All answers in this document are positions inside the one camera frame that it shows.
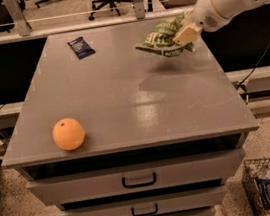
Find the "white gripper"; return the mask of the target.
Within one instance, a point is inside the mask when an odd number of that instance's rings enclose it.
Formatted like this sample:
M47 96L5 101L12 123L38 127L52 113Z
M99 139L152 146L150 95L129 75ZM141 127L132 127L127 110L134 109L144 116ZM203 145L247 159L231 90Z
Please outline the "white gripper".
M185 15L182 21L182 28L172 39L177 45L186 45L197 40L203 31L214 32L229 23L215 9L213 0L197 0L197 3L190 12Z

